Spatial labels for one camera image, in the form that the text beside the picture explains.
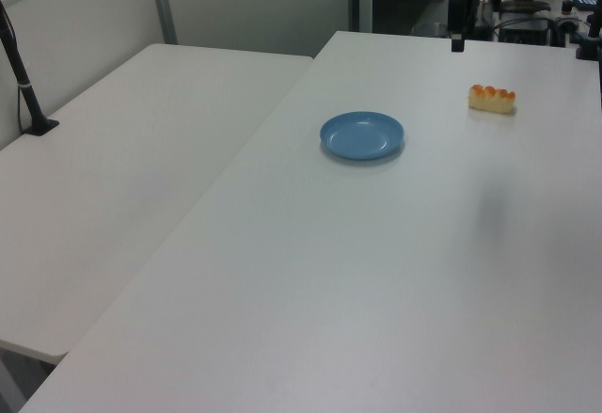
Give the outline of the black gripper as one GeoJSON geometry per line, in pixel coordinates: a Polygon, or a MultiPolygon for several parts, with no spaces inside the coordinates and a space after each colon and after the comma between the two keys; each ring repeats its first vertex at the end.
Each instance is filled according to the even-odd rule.
{"type": "MultiPolygon", "coordinates": [[[[466,0],[449,0],[449,31],[463,33],[465,29],[466,0]]],[[[465,38],[462,34],[451,34],[451,50],[464,52],[465,38]]]]}

